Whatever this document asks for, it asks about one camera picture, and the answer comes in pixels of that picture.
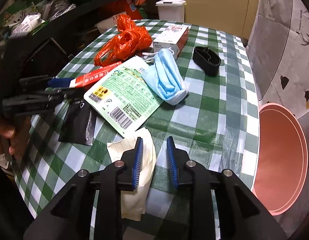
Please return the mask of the person's left hand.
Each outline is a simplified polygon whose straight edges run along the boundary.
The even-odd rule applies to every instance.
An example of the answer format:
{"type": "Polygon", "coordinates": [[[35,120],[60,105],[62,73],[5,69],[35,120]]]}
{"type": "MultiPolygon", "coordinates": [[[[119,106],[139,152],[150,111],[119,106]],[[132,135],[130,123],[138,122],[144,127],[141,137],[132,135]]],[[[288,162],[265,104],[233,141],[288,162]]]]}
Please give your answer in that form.
{"type": "Polygon", "coordinates": [[[10,140],[8,154],[20,159],[25,154],[30,139],[30,128],[31,118],[29,116],[22,116],[14,126],[0,118],[0,154],[4,153],[1,139],[5,138],[10,140]]]}

